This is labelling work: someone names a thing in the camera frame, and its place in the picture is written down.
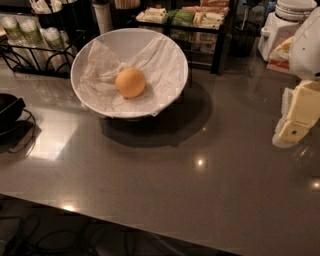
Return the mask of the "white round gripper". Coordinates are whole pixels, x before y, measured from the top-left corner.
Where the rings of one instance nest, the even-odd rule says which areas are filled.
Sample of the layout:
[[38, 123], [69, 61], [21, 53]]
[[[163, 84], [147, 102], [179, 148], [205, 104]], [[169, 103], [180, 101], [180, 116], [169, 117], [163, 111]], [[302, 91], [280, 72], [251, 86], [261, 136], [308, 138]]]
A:
[[293, 36], [289, 51], [290, 72], [302, 80], [282, 96], [278, 136], [296, 144], [320, 119], [320, 7], [315, 8]]

